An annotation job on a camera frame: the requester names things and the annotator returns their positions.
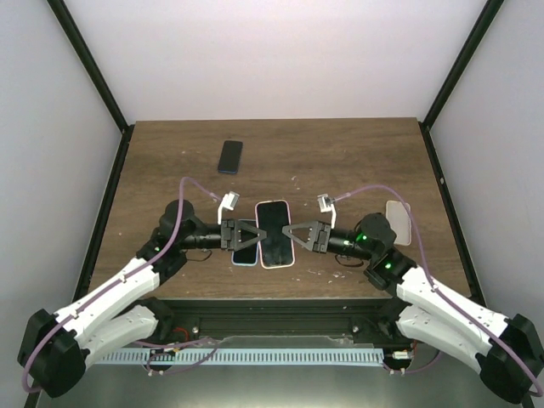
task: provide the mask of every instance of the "wooden table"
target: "wooden table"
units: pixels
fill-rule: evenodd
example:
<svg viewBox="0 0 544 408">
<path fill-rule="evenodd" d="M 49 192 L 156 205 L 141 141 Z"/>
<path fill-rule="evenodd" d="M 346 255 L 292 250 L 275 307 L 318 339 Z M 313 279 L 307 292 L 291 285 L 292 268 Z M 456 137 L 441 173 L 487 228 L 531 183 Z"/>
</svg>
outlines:
<svg viewBox="0 0 544 408">
<path fill-rule="evenodd" d="M 226 139 L 244 143 L 240 171 L 219 174 Z M 118 272 L 149 239 L 164 207 L 178 197 L 179 180 L 191 176 L 219 196 L 241 195 L 225 217 L 254 218 L 259 201 L 285 199 L 292 223 L 320 214 L 316 197 L 338 196 L 366 184 L 386 184 L 410 204 L 422 232 L 433 275 L 469 295 L 468 284 L 416 119 L 318 119 L 138 122 L 127 153 L 91 289 Z M 189 185 L 185 197 L 197 217 L 212 223 L 217 205 Z M 337 205 L 337 226 L 353 228 L 367 213 L 384 212 L 384 191 L 371 191 Z M 412 244 L 406 255 L 420 260 Z M 153 292 L 161 298 L 368 298 L 385 297 L 362 268 L 339 265 L 295 245 L 291 268 L 234 266 L 230 252 L 214 251 L 206 262 L 189 262 Z M 191 251 L 191 258 L 202 256 Z"/>
</svg>

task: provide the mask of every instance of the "black smartphone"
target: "black smartphone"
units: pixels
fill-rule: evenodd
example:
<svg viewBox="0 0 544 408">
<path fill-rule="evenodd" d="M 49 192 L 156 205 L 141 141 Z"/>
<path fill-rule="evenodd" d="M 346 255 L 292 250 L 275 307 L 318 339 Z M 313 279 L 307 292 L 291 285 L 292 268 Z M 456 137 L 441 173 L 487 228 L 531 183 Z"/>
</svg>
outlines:
<svg viewBox="0 0 544 408">
<path fill-rule="evenodd" d="M 257 226 L 257 222 L 254 219 L 241 219 L 246 224 L 252 227 Z M 255 235 L 245 230 L 240 231 L 240 239 L 242 242 L 255 238 Z M 247 248 L 240 249 L 232 252 L 232 263 L 240 266 L 255 266 L 257 264 L 258 244 L 248 246 Z"/>
<path fill-rule="evenodd" d="M 240 166 L 241 148 L 244 144 L 234 140 L 225 140 L 221 156 L 219 157 L 218 171 L 220 173 L 236 174 Z"/>
<path fill-rule="evenodd" d="M 255 206 L 255 216 L 257 228 L 266 231 L 266 238 L 258 243 L 263 268 L 292 266 L 295 263 L 292 241 L 281 232 L 283 227 L 291 223 L 287 201 L 259 202 Z"/>
</svg>

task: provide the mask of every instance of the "white wall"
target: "white wall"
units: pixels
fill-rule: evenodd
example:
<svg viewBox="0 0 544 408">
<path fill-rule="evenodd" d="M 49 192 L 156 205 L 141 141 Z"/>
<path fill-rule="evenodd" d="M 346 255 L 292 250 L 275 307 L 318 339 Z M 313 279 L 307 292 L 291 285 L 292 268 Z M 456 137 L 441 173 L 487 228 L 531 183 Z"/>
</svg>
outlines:
<svg viewBox="0 0 544 408">
<path fill-rule="evenodd" d="M 0 2 L 0 395 L 27 319 L 73 296 L 119 131 L 44 1 Z"/>
<path fill-rule="evenodd" d="M 423 119 L 485 0 L 66 0 L 127 120 Z"/>
<path fill-rule="evenodd" d="M 486 300 L 544 341 L 543 15 L 504 3 L 432 133 Z"/>
</svg>

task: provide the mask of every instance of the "pink phone case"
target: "pink phone case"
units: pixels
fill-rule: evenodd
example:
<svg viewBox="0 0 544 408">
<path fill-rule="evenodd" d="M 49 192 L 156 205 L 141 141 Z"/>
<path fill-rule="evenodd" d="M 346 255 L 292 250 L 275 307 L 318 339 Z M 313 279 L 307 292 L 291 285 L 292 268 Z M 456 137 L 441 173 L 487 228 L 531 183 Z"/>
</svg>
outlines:
<svg viewBox="0 0 544 408">
<path fill-rule="evenodd" d="M 257 223 L 257 228 L 258 228 L 258 216 L 257 216 L 257 207 L 260 205 L 260 204 L 265 204 L 267 202 L 278 202 L 278 201 L 283 201 L 286 203 L 286 206 L 287 206 L 287 219 L 289 220 L 289 224 L 291 223 L 291 210 L 289 208 L 289 203 L 285 200 L 268 200 L 268 201 L 261 201 L 261 202 L 258 202 L 256 205 L 255 205 L 255 220 L 256 220 L 256 223 Z M 259 259 L 261 260 L 261 266 L 265 269 L 278 269 L 278 268 L 288 268 L 290 266 L 293 266 L 295 264 L 295 246 L 293 245 L 292 241 L 291 241 L 291 253 L 292 253 L 292 263 L 289 263 L 288 265 L 276 265 L 276 266 L 265 266 L 264 263 L 263 263 L 263 248 L 261 248 L 261 243 L 259 242 L 258 243 L 258 257 Z"/>
</svg>

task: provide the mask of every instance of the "gray floor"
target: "gray floor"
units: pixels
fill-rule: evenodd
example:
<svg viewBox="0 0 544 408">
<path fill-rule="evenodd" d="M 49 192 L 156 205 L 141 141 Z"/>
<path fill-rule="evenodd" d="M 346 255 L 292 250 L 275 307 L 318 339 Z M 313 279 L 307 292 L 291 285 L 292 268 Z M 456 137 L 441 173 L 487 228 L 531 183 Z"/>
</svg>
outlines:
<svg viewBox="0 0 544 408">
<path fill-rule="evenodd" d="M 420 357 L 420 362 L 427 356 Z M 39 408 L 96 407 L 506 408 L 475 372 L 445 356 L 429 371 L 390 377 L 381 368 L 201 367 L 149 378 L 140 366 L 97 365 L 66 395 Z"/>
</svg>

